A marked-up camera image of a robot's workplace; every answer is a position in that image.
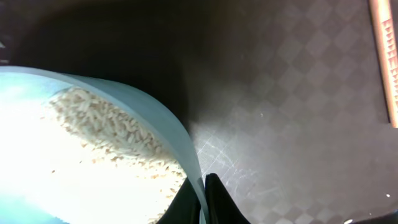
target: checkered surface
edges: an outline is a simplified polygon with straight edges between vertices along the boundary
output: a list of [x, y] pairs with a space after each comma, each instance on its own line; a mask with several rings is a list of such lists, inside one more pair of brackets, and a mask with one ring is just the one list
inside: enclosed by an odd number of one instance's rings
[[[388, 124], [367, 1], [219, 2], [205, 10], [203, 58], [184, 61], [204, 175], [221, 177], [252, 224], [395, 210], [398, 130]], [[0, 0], [0, 64], [44, 5]], [[392, 7], [398, 16], [398, 0]]]

